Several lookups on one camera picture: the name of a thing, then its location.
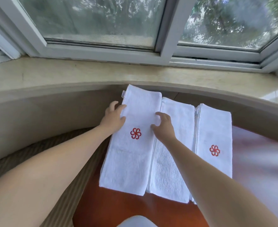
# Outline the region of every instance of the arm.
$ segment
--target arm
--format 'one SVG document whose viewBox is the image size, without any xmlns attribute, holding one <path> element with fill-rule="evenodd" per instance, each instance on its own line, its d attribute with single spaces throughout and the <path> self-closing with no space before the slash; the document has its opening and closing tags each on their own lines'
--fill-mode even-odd
<svg viewBox="0 0 278 227">
<path fill-rule="evenodd" d="M 278 227 L 277 217 L 253 194 L 177 140 L 169 115 L 156 114 L 161 124 L 151 127 L 171 153 L 209 226 Z"/>
<path fill-rule="evenodd" d="M 28 159 L 0 178 L 0 227 L 39 226 L 97 147 L 125 122 L 110 104 L 99 126 Z"/>
</svg>

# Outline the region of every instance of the striped carpet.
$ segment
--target striped carpet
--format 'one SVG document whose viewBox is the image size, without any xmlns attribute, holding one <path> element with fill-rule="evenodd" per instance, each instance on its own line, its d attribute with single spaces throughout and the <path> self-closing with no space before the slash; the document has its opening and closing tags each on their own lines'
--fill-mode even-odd
<svg viewBox="0 0 278 227">
<path fill-rule="evenodd" d="M 34 143 L 19 151 L 12 153 L 0 160 L 0 177 L 18 164 L 24 162 L 30 157 L 56 146 L 62 142 L 72 139 L 91 128 L 79 129 L 55 137 L 51 137 L 40 142 Z M 72 218 L 78 202 L 84 191 L 86 183 L 92 173 L 95 171 L 104 151 L 107 148 L 109 139 L 106 139 L 95 151 L 90 160 L 85 164 L 76 178 L 66 188 L 60 199 L 47 216 L 41 227 L 73 227 Z"/>
</svg>

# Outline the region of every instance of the hand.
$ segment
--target hand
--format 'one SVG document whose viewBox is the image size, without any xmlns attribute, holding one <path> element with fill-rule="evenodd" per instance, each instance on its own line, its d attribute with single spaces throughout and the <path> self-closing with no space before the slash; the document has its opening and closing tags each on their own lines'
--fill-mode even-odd
<svg viewBox="0 0 278 227">
<path fill-rule="evenodd" d="M 156 115 L 159 115 L 161 119 L 160 126 L 156 126 L 155 124 L 151 125 L 156 138 L 159 139 L 159 141 L 163 144 L 176 139 L 174 127 L 172 125 L 170 116 L 162 112 L 156 112 Z"/>
<path fill-rule="evenodd" d="M 115 105 L 117 103 L 118 101 L 111 102 L 110 106 L 105 110 L 105 116 L 100 122 L 100 126 L 104 127 L 106 131 L 109 132 L 109 135 L 120 130 L 126 120 L 125 116 L 120 118 L 121 111 L 126 108 L 126 105 L 120 105 L 115 110 Z"/>
</svg>

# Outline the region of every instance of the curved ledge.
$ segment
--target curved ledge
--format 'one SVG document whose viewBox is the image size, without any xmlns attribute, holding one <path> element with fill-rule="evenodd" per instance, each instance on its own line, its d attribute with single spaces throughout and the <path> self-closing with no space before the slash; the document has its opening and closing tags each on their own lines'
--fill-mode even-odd
<svg viewBox="0 0 278 227">
<path fill-rule="evenodd" d="M 0 103 L 55 93 L 124 89 L 126 84 L 211 96 L 278 116 L 278 77 L 272 74 L 28 57 L 0 64 Z"/>
</svg>

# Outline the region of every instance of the folded towel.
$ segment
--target folded towel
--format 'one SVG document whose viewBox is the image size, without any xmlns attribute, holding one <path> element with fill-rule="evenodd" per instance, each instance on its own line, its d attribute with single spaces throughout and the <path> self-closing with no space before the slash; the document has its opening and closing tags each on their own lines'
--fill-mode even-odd
<svg viewBox="0 0 278 227">
<path fill-rule="evenodd" d="M 170 115 L 176 138 L 192 150 L 195 107 L 163 97 L 160 111 Z M 158 139 L 155 140 L 147 192 L 183 203 L 191 199 L 173 157 Z"/>
<path fill-rule="evenodd" d="M 144 195 L 155 140 L 150 125 L 160 122 L 155 113 L 160 110 L 161 97 L 160 92 L 128 86 L 122 102 L 127 107 L 121 113 L 126 121 L 112 135 L 99 186 Z"/>
<path fill-rule="evenodd" d="M 195 121 L 194 152 L 232 178 L 231 113 L 202 103 L 196 108 Z"/>
</svg>

